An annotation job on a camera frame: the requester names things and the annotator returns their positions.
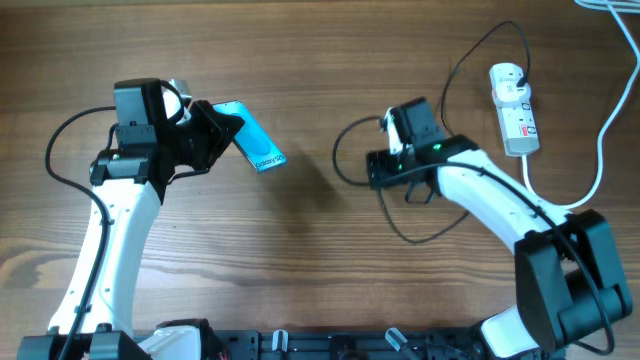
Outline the blue Galaxy smartphone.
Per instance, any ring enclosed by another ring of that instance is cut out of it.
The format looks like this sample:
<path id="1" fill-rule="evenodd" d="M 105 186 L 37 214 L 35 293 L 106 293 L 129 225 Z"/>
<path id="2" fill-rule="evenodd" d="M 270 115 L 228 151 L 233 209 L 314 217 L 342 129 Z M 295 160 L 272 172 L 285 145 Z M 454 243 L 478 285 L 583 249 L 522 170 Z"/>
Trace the blue Galaxy smartphone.
<path id="1" fill-rule="evenodd" d="M 275 169 L 287 162 L 286 156 L 242 102 L 218 103 L 213 108 L 219 113 L 236 116 L 244 121 L 234 137 L 234 144 L 258 173 Z"/>

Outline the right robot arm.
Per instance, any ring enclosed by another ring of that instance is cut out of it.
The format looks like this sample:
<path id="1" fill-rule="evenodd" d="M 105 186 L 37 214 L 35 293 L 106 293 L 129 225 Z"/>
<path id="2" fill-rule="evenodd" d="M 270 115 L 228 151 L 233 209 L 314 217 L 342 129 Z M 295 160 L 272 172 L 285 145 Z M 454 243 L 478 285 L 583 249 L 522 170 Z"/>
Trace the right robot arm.
<path id="1" fill-rule="evenodd" d="M 582 346 L 602 330 L 614 347 L 612 324 L 633 300 L 614 234 L 594 210 L 573 213 L 529 192 L 500 170 L 476 143 L 448 137 L 423 97 L 391 107 L 379 119 L 386 150 L 367 155 L 372 189 L 427 185 L 463 207 L 514 256 L 516 303 L 479 325 L 488 356 L 508 359 Z"/>

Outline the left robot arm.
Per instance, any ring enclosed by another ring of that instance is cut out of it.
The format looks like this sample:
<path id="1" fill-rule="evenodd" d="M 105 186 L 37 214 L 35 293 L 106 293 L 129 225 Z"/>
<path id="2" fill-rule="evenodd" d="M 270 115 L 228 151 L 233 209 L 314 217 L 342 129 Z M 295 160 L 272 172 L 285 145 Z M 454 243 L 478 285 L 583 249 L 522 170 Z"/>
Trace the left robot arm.
<path id="1" fill-rule="evenodd" d="M 117 122 L 90 166 L 89 187 L 60 175 L 92 201 L 81 252 L 45 334 L 26 336 L 20 359 L 219 359 L 224 347 L 205 319 L 167 321 L 134 339 L 133 300 L 145 241 L 167 187 L 208 173 L 245 122 L 193 101 L 166 80 L 114 86 Z"/>

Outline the white USB charger plug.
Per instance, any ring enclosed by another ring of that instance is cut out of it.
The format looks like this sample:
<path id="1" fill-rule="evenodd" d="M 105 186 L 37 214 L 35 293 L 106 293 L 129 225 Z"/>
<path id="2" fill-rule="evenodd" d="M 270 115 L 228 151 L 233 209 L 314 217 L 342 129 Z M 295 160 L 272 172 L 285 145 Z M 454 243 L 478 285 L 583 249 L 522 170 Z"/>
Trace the white USB charger plug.
<path id="1" fill-rule="evenodd" d="M 492 99 L 498 108 L 514 107 L 529 102 L 530 98 L 529 85 L 518 86 L 516 81 L 497 82 L 492 89 Z"/>

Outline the white power strip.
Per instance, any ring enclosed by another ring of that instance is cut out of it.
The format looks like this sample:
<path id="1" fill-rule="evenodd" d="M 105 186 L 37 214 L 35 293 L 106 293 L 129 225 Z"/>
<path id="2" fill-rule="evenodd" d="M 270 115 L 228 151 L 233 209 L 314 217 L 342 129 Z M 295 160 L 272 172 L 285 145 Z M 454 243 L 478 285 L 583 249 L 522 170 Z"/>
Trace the white power strip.
<path id="1" fill-rule="evenodd" d="M 501 81 L 516 81 L 520 86 L 519 81 L 524 77 L 524 74 L 522 68 L 516 64 L 498 63 L 491 67 L 489 77 L 493 89 L 493 86 Z M 527 156 L 539 149 L 540 143 L 531 98 L 529 102 L 514 107 L 498 108 L 496 106 L 496 112 L 507 156 Z"/>

